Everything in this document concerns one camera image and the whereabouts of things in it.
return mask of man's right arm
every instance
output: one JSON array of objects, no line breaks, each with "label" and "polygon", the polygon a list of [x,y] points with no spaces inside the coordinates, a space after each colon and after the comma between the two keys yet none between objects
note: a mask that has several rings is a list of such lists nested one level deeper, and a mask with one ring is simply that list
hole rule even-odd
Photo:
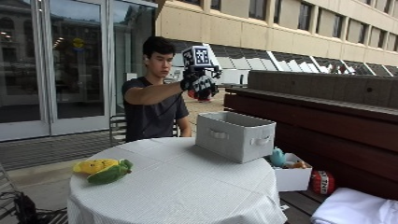
[{"label": "man's right arm", "polygon": [[123,99],[131,105],[154,105],[180,92],[182,89],[178,82],[151,85],[144,88],[131,87],[126,90]]}]

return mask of white tablecloth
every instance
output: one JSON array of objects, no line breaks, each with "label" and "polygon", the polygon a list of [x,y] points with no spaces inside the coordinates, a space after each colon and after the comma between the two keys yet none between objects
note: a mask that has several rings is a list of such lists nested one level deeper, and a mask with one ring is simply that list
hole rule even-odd
[{"label": "white tablecloth", "polygon": [[69,224],[284,223],[268,163],[234,163],[194,144],[194,138],[140,140],[89,158],[128,159],[134,166],[99,186],[73,175]]}]

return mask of gray fabric box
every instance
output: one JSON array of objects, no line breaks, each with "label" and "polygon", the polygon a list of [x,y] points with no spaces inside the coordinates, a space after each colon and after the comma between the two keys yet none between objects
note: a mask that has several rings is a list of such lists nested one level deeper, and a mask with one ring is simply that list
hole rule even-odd
[{"label": "gray fabric box", "polygon": [[196,142],[243,163],[272,154],[275,123],[232,112],[198,114]]}]

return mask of black bag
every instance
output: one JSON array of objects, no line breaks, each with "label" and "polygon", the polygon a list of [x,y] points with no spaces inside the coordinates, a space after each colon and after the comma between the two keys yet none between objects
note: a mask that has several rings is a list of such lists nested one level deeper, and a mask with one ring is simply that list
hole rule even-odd
[{"label": "black bag", "polygon": [[17,217],[17,220],[19,221],[19,224],[38,224],[38,218],[35,213],[35,204],[33,200],[23,194],[23,192],[19,192],[15,194],[15,197],[13,199],[15,212],[14,215]]}]

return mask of box handle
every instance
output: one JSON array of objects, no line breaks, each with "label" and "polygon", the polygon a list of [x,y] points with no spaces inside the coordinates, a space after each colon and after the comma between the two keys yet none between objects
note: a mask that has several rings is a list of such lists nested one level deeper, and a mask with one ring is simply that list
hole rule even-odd
[{"label": "box handle", "polygon": [[214,132],[211,129],[210,129],[210,135],[214,138],[226,138],[227,139],[227,133],[218,133],[218,132]]},{"label": "box handle", "polygon": [[250,145],[264,146],[270,141],[270,136],[266,138],[251,138]]}]

